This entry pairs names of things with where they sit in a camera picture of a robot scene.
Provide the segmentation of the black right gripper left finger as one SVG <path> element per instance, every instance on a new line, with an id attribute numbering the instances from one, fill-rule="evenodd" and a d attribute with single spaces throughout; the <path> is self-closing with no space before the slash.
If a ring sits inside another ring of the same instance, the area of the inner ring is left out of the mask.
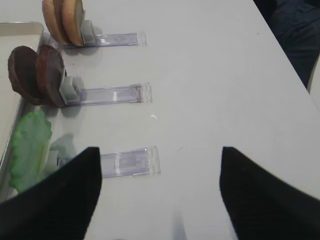
<path id="1" fill-rule="evenodd" d="M 102 187 L 98 147 L 0 205 L 2 240 L 82 240 Z"/>

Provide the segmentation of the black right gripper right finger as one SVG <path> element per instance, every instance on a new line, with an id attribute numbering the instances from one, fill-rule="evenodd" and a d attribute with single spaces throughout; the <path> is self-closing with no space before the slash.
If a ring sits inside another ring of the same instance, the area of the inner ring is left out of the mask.
<path id="1" fill-rule="evenodd" d="M 320 238 L 320 201 L 234 147 L 222 149 L 219 189 L 239 240 Z"/>

